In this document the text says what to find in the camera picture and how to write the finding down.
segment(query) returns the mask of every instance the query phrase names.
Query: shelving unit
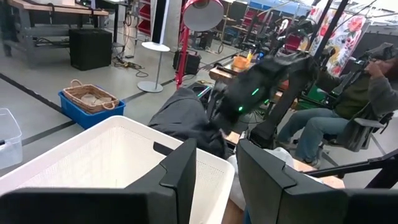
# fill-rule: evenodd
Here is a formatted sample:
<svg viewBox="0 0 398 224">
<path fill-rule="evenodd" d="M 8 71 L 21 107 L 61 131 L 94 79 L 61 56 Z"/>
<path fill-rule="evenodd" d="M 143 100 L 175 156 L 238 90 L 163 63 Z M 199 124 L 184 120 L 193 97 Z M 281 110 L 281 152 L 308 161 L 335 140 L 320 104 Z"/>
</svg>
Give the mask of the shelving unit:
<svg viewBox="0 0 398 224">
<path fill-rule="evenodd" d="M 150 0 L 140 0 L 138 32 L 150 36 Z"/>
</svg>

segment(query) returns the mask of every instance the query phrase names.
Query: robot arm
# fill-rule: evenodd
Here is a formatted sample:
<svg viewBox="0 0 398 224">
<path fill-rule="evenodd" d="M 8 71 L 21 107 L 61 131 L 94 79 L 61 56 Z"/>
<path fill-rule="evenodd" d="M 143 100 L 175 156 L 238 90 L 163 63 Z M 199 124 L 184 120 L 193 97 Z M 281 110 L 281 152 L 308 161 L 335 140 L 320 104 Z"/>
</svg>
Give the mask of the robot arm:
<svg viewBox="0 0 398 224">
<path fill-rule="evenodd" d="M 315 67 L 312 56 L 305 52 L 278 58 L 266 56 L 221 90 L 222 97 L 211 122 L 229 134 L 242 115 L 251 113 L 260 104 L 273 98 L 282 81 L 297 74 L 304 74 L 312 80 Z"/>
</svg>

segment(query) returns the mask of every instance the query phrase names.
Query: concrete floor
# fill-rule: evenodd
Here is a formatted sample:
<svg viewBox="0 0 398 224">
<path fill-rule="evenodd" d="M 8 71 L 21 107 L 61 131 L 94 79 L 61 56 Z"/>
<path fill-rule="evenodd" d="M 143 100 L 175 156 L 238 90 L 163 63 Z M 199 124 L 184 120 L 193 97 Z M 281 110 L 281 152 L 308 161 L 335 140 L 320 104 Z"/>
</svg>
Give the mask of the concrete floor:
<svg viewBox="0 0 398 224">
<path fill-rule="evenodd" d="M 122 35 L 119 35 L 118 39 L 122 42 Z M 212 50 L 216 50 L 217 48 L 218 44 L 216 42 L 213 43 Z M 132 41 L 130 41 L 126 54 L 133 54 L 133 52 L 134 46 L 132 46 Z M 135 57 L 131 61 L 145 67 L 143 71 L 149 74 L 148 77 L 137 78 L 135 76 L 136 71 L 115 68 L 113 66 L 81 72 L 70 66 L 69 55 L 65 49 L 46 51 L 46 53 L 40 56 L 41 63 L 35 68 L 29 68 L 24 56 L 15 50 L 13 51 L 13 58 L 7 58 L 1 52 L 0 73 L 35 91 L 56 105 L 60 105 L 57 93 L 63 88 L 68 87 L 70 81 L 74 78 L 79 79 L 83 83 L 98 85 L 119 99 L 125 100 L 125 116 L 142 124 L 147 124 L 153 114 L 157 112 L 175 91 L 175 83 L 172 81 L 175 75 L 175 71 L 172 68 L 174 54 L 169 52 L 163 56 L 159 78 L 159 82 L 164 86 L 163 92 L 142 93 L 137 88 L 137 83 L 144 80 L 155 80 L 159 54 L 141 47 L 141 42 L 139 42 L 135 52 Z M 204 67 L 209 63 L 228 57 L 236 52 L 236 49 L 229 46 L 225 46 L 224 51 L 220 55 L 200 51 L 199 53 L 202 57 L 201 66 Z M 190 85 L 197 80 L 211 82 L 208 71 L 202 69 L 195 77 L 186 76 L 183 84 Z M 10 109 L 22 130 L 24 143 L 23 163 L 30 161 L 83 131 L 83 128 L 71 122 L 69 118 L 57 110 L 48 107 L 4 80 L 0 80 L 0 94 L 0 107 Z M 287 121 L 290 115 L 291 112 L 288 112 L 281 125 Z M 394 140 L 397 129 L 398 121 L 393 120 L 383 135 L 376 135 L 376 139 L 385 152 L 390 152 L 397 148 Z M 382 155 L 382 151 L 376 147 L 374 142 L 371 143 L 368 150 L 358 153 L 351 153 L 345 149 L 336 147 L 330 149 L 330 157 L 340 165 Z M 0 170 L 0 176 L 10 172 L 21 164 Z M 330 166 L 331 164 L 327 161 L 323 161 L 322 167 Z M 350 174 L 344 178 L 344 181 L 347 187 L 362 188 L 374 177 L 375 173 L 372 171 Z"/>
</svg>

